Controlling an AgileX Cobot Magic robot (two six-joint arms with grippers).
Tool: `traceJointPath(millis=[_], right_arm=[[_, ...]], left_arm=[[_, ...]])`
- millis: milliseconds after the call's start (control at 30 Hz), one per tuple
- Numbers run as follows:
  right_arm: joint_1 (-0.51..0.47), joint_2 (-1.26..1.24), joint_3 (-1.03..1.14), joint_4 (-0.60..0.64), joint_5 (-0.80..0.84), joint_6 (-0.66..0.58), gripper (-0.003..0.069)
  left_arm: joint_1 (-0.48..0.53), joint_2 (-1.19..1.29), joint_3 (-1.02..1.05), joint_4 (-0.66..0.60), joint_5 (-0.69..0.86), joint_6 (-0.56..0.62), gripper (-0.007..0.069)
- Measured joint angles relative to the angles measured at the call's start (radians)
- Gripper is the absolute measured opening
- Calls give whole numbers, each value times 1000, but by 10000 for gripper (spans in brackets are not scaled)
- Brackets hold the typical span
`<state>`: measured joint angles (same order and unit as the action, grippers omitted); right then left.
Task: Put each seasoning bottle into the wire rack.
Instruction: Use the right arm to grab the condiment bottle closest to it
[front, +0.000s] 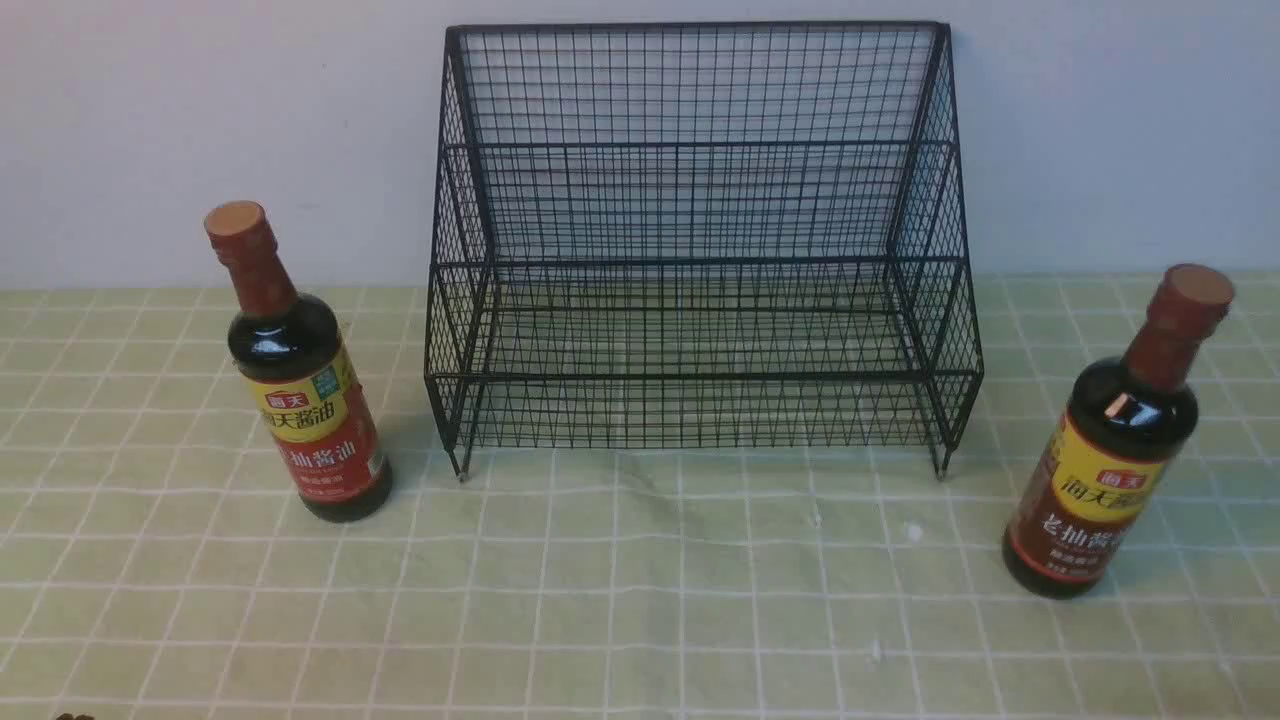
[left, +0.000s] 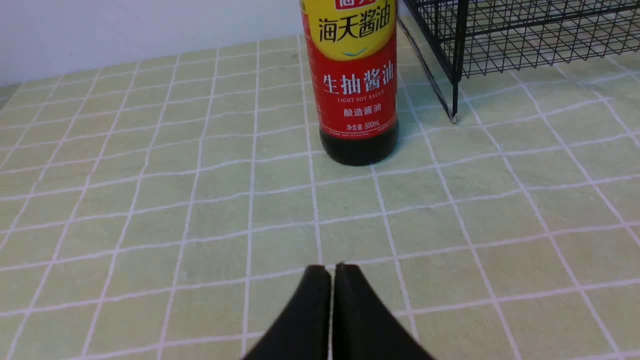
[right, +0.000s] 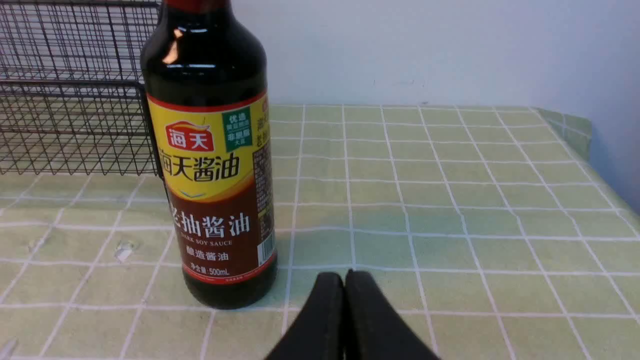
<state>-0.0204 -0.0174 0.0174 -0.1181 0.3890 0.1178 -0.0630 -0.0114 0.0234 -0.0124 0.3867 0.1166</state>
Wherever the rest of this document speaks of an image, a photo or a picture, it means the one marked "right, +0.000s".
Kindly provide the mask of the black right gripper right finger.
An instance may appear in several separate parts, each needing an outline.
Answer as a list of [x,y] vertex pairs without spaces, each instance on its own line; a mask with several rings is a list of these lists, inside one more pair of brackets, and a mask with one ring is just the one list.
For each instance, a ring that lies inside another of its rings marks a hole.
[[345,278],[346,360],[438,360],[384,296],[370,272]]

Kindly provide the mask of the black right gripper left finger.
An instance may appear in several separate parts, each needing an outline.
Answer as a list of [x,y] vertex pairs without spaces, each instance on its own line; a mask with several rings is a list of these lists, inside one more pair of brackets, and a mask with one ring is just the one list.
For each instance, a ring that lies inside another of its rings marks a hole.
[[335,272],[320,272],[295,321],[267,360],[342,360],[345,287]]

